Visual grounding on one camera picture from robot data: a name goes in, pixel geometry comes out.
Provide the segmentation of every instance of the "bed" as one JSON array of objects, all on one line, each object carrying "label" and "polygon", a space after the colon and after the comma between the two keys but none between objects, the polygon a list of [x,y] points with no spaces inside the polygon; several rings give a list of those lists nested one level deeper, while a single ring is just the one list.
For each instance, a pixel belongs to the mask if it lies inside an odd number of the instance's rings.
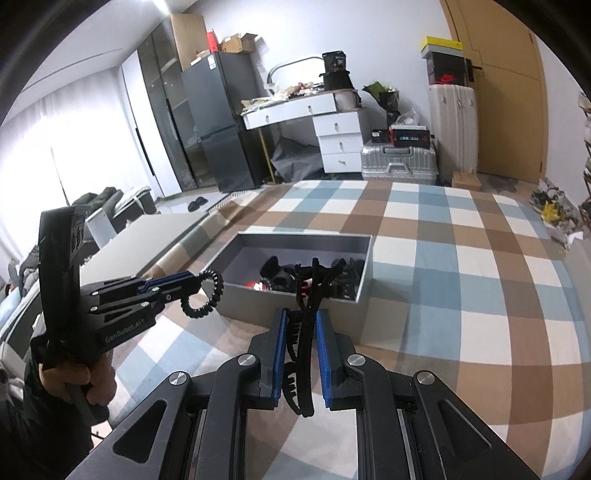
[{"label": "bed", "polygon": [[[239,231],[375,236],[374,281],[358,351],[388,369],[435,372],[540,476],[567,479],[591,445],[589,338],[560,248],[507,197],[388,181],[305,181],[237,197],[149,270],[200,271]],[[202,374],[244,353],[261,327],[169,305],[114,362],[117,424],[169,373]],[[249,414],[248,477],[356,477],[352,411],[285,402]]]}]

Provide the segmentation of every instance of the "desk drawer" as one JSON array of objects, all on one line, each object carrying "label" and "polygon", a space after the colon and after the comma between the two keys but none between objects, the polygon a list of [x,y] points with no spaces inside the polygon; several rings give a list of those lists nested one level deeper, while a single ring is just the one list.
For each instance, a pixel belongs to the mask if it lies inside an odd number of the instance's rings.
[{"label": "desk drawer", "polygon": [[329,94],[311,95],[299,100],[291,100],[282,106],[285,115],[283,120],[336,112],[335,96]]},{"label": "desk drawer", "polygon": [[244,123],[251,130],[286,120],[332,112],[336,112],[334,95],[312,95],[249,113],[244,116]]},{"label": "desk drawer", "polygon": [[314,117],[317,137],[327,135],[359,134],[362,132],[359,112],[337,113]]},{"label": "desk drawer", "polygon": [[361,172],[361,153],[322,154],[326,173]]},{"label": "desk drawer", "polygon": [[278,110],[280,106],[281,105],[264,108],[262,110],[257,110],[256,112],[245,115],[244,123],[246,128],[250,130],[253,128],[264,127],[265,125],[281,122],[281,112]]},{"label": "desk drawer", "polygon": [[363,150],[363,136],[361,134],[331,135],[318,137],[322,154],[359,153]]}]

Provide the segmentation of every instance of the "gray storage box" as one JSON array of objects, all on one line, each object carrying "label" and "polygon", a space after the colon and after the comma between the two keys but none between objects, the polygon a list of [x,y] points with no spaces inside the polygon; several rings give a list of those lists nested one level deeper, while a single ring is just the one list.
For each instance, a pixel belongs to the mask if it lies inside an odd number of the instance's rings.
[{"label": "gray storage box", "polygon": [[[311,265],[314,257],[325,267],[329,267],[337,258],[344,258],[347,262],[349,258],[363,259],[365,268],[356,300],[324,299],[321,305],[321,308],[330,311],[336,332],[349,335],[354,342],[359,342],[372,281],[372,247],[370,235],[237,233],[206,267],[220,272],[224,280],[224,292],[217,312],[269,328],[273,310],[299,309],[293,293],[257,291],[244,286],[261,279],[259,270],[273,255],[277,256],[280,265]],[[205,281],[203,289],[211,295],[213,283]]]}]

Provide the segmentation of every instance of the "gray refrigerator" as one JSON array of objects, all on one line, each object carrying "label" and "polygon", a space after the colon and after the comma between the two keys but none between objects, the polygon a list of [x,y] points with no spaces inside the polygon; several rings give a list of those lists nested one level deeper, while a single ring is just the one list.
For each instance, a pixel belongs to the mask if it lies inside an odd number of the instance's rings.
[{"label": "gray refrigerator", "polygon": [[259,96],[250,55],[215,52],[183,72],[189,107],[220,192],[261,186],[268,176],[257,131],[248,131],[241,100]]}]

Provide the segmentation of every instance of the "black coiled cable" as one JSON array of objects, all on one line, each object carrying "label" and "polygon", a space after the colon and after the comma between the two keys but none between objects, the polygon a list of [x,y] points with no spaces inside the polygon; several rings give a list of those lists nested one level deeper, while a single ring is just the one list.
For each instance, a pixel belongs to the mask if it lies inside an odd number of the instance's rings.
[{"label": "black coiled cable", "polygon": [[215,270],[205,270],[195,276],[201,282],[208,279],[213,280],[212,296],[205,305],[199,307],[198,309],[192,308],[191,304],[189,303],[189,297],[185,297],[181,299],[181,308],[187,317],[192,319],[200,319],[205,317],[205,315],[209,315],[220,301],[223,293],[223,278]]}]

